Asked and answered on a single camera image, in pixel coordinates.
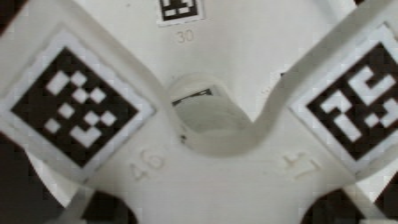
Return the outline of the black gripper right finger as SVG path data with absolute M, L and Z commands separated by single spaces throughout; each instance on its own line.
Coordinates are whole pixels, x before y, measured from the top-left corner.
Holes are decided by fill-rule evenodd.
M 357 185 L 331 191 L 304 213 L 300 224 L 398 224 L 398 183 L 364 192 Z

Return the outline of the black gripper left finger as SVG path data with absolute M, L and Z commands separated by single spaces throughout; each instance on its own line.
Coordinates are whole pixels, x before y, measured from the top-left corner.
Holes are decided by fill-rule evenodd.
M 139 219 L 114 195 L 80 187 L 60 215 L 43 224 L 139 224 Z

